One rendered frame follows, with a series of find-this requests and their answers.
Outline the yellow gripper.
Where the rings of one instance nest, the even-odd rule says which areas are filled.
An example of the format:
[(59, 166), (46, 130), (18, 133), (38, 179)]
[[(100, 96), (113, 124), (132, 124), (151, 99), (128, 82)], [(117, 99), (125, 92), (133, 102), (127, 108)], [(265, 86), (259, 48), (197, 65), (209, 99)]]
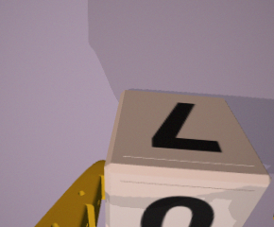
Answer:
[(85, 170), (35, 227), (96, 227), (105, 199), (105, 162), (97, 161)]

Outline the beige cube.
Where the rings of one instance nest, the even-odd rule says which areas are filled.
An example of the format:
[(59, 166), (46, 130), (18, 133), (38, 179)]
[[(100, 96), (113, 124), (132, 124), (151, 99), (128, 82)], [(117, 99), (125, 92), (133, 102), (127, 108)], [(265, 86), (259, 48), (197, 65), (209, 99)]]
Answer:
[(224, 98), (125, 90), (106, 227), (243, 227), (272, 179)]

